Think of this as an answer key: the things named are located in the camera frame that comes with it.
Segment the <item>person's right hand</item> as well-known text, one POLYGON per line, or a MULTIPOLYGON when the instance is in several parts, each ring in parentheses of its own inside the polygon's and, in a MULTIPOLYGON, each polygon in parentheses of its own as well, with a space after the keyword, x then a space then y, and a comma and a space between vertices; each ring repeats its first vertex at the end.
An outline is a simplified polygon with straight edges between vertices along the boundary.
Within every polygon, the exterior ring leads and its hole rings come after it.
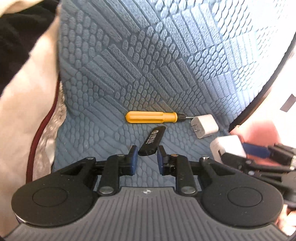
POLYGON ((276 225, 286 235, 291 236, 296 227, 296 210, 284 204, 276 225))

